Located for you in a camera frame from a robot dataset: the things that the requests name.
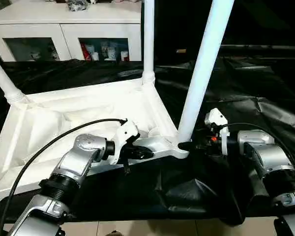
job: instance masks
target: white tabletop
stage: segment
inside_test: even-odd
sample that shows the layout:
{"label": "white tabletop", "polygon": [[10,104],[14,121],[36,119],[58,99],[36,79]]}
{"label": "white tabletop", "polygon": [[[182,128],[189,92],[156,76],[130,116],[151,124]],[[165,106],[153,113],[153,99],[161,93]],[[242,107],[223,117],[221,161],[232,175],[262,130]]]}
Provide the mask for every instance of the white tabletop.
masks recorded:
{"label": "white tabletop", "polygon": [[66,3],[20,0],[0,11],[2,24],[139,24],[141,2],[89,4],[87,10],[71,12]]}

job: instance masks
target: black cloth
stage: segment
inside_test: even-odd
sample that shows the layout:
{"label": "black cloth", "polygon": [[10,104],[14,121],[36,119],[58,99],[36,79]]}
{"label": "black cloth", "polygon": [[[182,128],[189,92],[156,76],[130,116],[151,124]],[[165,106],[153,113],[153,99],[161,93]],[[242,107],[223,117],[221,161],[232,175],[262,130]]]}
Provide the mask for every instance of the black cloth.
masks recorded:
{"label": "black cloth", "polygon": [[[4,69],[25,94],[139,78],[140,62],[13,62]],[[187,68],[155,68],[155,87],[178,127],[192,76]],[[218,59],[193,139],[204,115],[217,107],[229,122],[251,122],[271,130],[295,154],[295,60]],[[0,91],[0,130],[8,111]],[[246,216],[275,215],[247,173],[231,158],[191,152],[183,160],[164,157],[86,178],[68,221],[201,219],[219,217],[240,224]],[[31,197],[14,197],[7,222],[14,222]],[[5,200],[0,202],[0,217]]]}

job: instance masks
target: black tablecloth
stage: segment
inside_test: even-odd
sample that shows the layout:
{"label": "black tablecloth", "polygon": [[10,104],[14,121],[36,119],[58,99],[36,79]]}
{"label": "black tablecloth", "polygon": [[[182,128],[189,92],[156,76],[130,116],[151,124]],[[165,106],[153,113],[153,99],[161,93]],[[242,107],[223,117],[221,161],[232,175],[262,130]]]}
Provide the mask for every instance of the black tablecloth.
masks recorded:
{"label": "black tablecloth", "polygon": [[[140,62],[13,62],[4,68],[25,94],[139,78]],[[178,126],[192,75],[185,68],[157,66],[155,87]],[[295,60],[218,59],[196,129],[217,107],[230,122],[251,122],[271,130],[295,154]],[[0,130],[9,105],[0,91]],[[200,136],[194,132],[194,140]],[[68,221],[211,218],[240,224],[246,216],[275,215],[247,173],[225,158],[192,152],[188,158],[148,161],[87,177]],[[14,222],[31,191],[14,197],[7,222]],[[0,216],[5,200],[0,202]]]}

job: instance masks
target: black wire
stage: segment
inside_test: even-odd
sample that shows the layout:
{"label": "black wire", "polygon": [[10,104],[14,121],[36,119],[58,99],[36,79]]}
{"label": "black wire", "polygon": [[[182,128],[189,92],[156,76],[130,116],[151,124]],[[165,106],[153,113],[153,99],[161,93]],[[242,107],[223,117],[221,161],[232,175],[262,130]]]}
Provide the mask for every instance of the black wire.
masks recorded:
{"label": "black wire", "polygon": [[44,147],[42,147],[37,153],[34,154],[34,156],[31,157],[31,159],[24,165],[24,167],[21,169],[19,175],[16,177],[15,181],[14,181],[14,184],[11,188],[11,191],[10,191],[10,194],[8,196],[8,199],[6,201],[6,204],[5,204],[5,207],[4,207],[4,210],[3,210],[3,214],[2,214],[2,217],[1,217],[1,221],[0,221],[0,236],[3,235],[3,227],[4,227],[4,222],[5,222],[5,219],[6,219],[6,214],[7,214],[7,211],[9,209],[9,206],[11,204],[11,200],[13,198],[13,195],[14,195],[14,192],[16,190],[16,187],[18,186],[18,183],[22,177],[22,175],[24,174],[25,170],[29,167],[29,165],[44,151],[46,150],[48,147],[50,147],[52,144],[54,144],[55,142],[57,142],[59,139],[63,138],[64,136],[78,130],[78,129],[81,129],[85,126],[88,126],[88,125],[91,125],[91,124],[96,124],[96,123],[100,123],[100,122],[106,122],[106,121],[118,121],[120,122],[121,124],[124,124],[126,123],[126,120],[122,120],[122,119],[114,119],[114,118],[111,118],[111,119],[99,119],[99,120],[94,120],[94,121],[91,121],[91,122],[88,122],[88,123],[85,123],[85,124],[82,124],[82,125],[79,125],[73,129],[70,129],[66,132],[64,132],[63,134],[60,134],[59,136],[57,136],[56,138],[52,139],[48,144],[46,144]]}
{"label": "black wire", "polygon": [[291,150],[275,134],[273,134],[272,132],[269,132],[268,130],[262,128],[261,126],[256,125],[256,124],[252,124],[252,123],[247,123],[247,122],[234,122],[234,123],[228,123],[228,124],[219,125],[218,128],[223,129],[225,127],[235,126],[235,125],[248,125],[248,126],[255,127],[255,128],[260,129],[260,130],[263,130],[264,132],[271,135],[277,141],[277,143],[281,146],[281,148],[287,153],[287,155],[289,157],[289,160],[292,162],[292,164],[293,164],[293,166],[295,168],[295,160],[293,158],[294,155],[292,154]]}

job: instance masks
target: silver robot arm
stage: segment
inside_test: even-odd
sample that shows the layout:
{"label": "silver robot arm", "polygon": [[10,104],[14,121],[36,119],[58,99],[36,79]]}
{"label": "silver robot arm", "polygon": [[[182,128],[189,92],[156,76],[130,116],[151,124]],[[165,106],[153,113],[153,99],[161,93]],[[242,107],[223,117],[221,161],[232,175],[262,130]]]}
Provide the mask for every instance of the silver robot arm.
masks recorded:
{"label": "silver robot arm", "polygon": [[73,148],[62,157],[49,179],[41,181],[41,193],[32,198],[8,236],[65,235],[60,225],[92,162],[104,159],[116,164],[122,147],[138,137],[138,129],[131,121],[123,124],[111,141],[92,134],[77,136]]}
{"label": "silver robot arm", "polygon": [[[228,121],[215,108],[206,115],[205,123],[214,130]],[[282,212],[295,207],[295,166],[271,135],[263,130],[229,132],[224,127],[214,140],[223,155],[240,154],[252,161],[274,207]],[[278,236],[295,236],[295,214],[279,216],[274,225]]]}

